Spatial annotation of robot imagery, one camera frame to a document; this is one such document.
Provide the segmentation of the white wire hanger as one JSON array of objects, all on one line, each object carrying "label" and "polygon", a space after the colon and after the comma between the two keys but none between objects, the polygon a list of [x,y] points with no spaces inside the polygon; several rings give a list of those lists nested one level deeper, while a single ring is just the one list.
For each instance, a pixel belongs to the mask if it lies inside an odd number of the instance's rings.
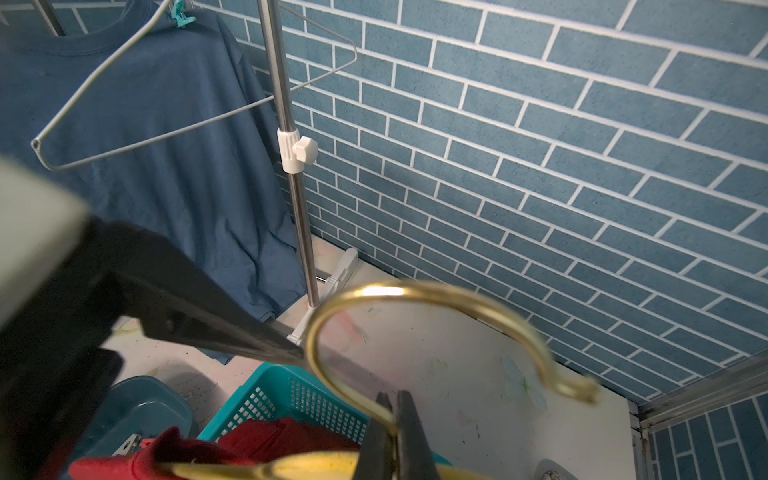
[{"label": "white wire hanger", "polygon": [[76,70],[96,62],[53,118],[31,139],[51,172],[115,157],[172,159],[192,150],[189,132],[237,117],[264,147],[279,149],[274,98],[265,94],[220,18],[196,10],[180,26],[174,2],[130,1],[113,25],[55,47]]}]

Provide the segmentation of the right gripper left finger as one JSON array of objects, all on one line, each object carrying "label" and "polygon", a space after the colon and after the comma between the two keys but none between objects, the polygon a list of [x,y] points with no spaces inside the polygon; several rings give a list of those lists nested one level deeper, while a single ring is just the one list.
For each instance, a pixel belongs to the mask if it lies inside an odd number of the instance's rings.
[{"label": "right gripper left finger", "polygon": [[360,446],[353,480],[392,480],[396,474],[395,435],[379,420],[372,419]]}]

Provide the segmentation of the red t-shirt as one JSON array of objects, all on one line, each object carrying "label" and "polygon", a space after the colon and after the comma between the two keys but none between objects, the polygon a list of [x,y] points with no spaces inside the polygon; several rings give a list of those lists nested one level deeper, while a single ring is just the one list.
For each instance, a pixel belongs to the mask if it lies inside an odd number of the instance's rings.
[{"label": "red t-shirt", "polygon": [[172,479],[162,463],[251,466],[316,451],[357,451],[354,441],[325,427],[286,417],[247,420],[217,442],[187,439],[171,427],[127,456],[82,458],[68,469],[73,479]]}]

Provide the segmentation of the grey clothespin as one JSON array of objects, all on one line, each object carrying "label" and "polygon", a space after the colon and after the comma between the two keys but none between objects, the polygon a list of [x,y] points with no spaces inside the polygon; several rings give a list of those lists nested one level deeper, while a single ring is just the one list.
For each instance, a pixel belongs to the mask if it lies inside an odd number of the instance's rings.
[{"label": "grey clothespin", "polygon": [[112,456],[127,456],[134,453],[141,445],[142,435],[134,433],[128,436],[128,438],[112,453]]}]

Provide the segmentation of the yellow plastic hanger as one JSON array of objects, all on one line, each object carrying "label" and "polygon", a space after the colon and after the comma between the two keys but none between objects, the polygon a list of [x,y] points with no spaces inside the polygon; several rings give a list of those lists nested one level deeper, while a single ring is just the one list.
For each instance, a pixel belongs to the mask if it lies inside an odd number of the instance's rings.
[{"label": "yellow plastic hanger", "polygon": [[[366,304],[382,306],[373,352],[357,360],[322,356],[325,325]],[[537,386],[594,405],[598,383],[563,374],[540,336],[517,313],[466,290],[429,282],[372,284],[330,297],[311,317],[305,355],[314,375],[342,401],[383,421],[394,434],[394,415],[375,404],[411,393],[432,453],[460,471],[455,479],[523,479],[534,470],[529,428],[545,412],[534,395],[516,399],[526,380],[514,359],[528,355]],[[162,463],[174,479],[225,479],[251,466]]]}]

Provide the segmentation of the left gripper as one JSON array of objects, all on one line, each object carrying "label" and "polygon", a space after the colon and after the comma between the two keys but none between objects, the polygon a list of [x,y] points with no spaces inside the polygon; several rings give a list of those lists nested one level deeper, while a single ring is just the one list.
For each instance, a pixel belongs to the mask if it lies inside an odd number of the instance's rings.
[{"label": "left gripper", "polygon": [[168,240],[91,222],[1,333],[1,476],[57,478],[123,365],[102,349],[118,318],[155,340],[299,365],[301,347],[254,319]]}]

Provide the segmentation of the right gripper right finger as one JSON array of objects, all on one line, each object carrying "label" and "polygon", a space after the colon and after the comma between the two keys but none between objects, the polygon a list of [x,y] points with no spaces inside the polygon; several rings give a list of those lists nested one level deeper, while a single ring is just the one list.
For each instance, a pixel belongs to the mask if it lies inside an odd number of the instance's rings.
[{"label": "right gripper right finger", "polygon": [[399,428],[395,440],[397,478],[400,480],[439,480],[438,469],[410,392],[405,390],[397,392],[395,419]]}]

